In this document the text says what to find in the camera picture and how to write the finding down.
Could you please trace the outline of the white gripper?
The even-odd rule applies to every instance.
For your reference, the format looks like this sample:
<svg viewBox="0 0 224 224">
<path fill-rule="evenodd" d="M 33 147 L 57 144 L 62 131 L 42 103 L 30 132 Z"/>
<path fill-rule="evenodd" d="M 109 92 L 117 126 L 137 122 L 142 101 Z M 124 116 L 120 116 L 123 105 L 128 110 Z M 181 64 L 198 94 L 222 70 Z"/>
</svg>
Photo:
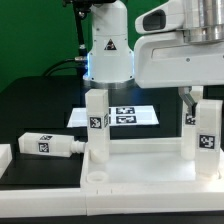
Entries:
<svg viewBox="0 0 224 224">
<path fill-rule="evenodd" d="M 189 86 L 224 84 L 224 0 L 168 0 L 135 21 L 135 81 L 142 88 L 179 87 L 195 116 Z"/>
</svg>

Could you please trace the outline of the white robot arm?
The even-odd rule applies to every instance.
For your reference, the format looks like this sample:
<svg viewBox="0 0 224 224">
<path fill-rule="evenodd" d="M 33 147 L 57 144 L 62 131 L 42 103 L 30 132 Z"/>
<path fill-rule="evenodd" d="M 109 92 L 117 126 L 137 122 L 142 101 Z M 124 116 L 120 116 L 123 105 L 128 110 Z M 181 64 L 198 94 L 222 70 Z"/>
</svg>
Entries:
<svg viewBox="0 0 224 224">
<path fill-rule="evenodd" d="M 93 45 L 84 82 L 95 88 L 177 87 L 190 114 L 194 86 L 224 84 L 224 0 L 168 0 L 135 20 L 141 37 L 128 45 L 120 0 L 91 7 Z"/>
</svg>

